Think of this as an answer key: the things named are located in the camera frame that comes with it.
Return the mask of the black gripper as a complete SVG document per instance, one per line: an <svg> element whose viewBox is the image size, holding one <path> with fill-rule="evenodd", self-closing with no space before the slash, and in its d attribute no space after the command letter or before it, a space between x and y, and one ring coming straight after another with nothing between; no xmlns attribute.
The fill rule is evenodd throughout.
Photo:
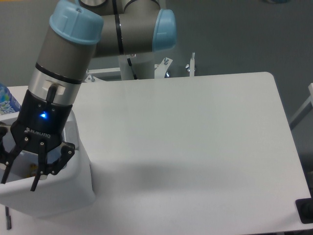
<svg viewBox="0 0 313 235"><path fill-rule="evenodd" d="M41 176L57 175L75 154L75 145L62 140L72 105L51 103L27 90L17 120L12 126L0 123L0 167L4 170L1 184L5 184L14 160L23 151L38 154L38 168L30 191L35 191ZM4 136L10 132L15 146L7 152ZM61 146L61 155L48 163L47 153Z"/></svg>

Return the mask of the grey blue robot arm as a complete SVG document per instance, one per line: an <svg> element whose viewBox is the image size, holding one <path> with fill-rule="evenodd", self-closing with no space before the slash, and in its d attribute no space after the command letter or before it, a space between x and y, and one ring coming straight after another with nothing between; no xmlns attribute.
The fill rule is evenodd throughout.
<svg viewBox="0 0 313 235"><path fill-rule="evenodd" d="M38 157L32 191L72 158L75 145L62 131L93 57L167 50L176 41L175 15L157 0L59 1L18 117L0 125L0 135L11 133L15 142L10 151L0 149L1 183L23 151Z"/></svg>

